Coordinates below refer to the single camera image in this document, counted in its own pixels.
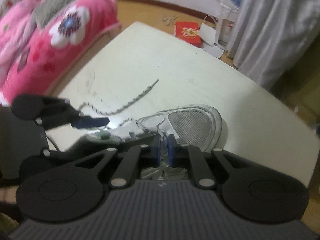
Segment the person's left hand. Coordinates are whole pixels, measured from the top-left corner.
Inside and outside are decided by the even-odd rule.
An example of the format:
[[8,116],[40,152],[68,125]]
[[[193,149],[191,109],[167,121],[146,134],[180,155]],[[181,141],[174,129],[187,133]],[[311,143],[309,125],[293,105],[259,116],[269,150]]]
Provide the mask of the person's left hand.
[[0,201],[8,204],[16,204],[16,192],[18,186],[1,187]]

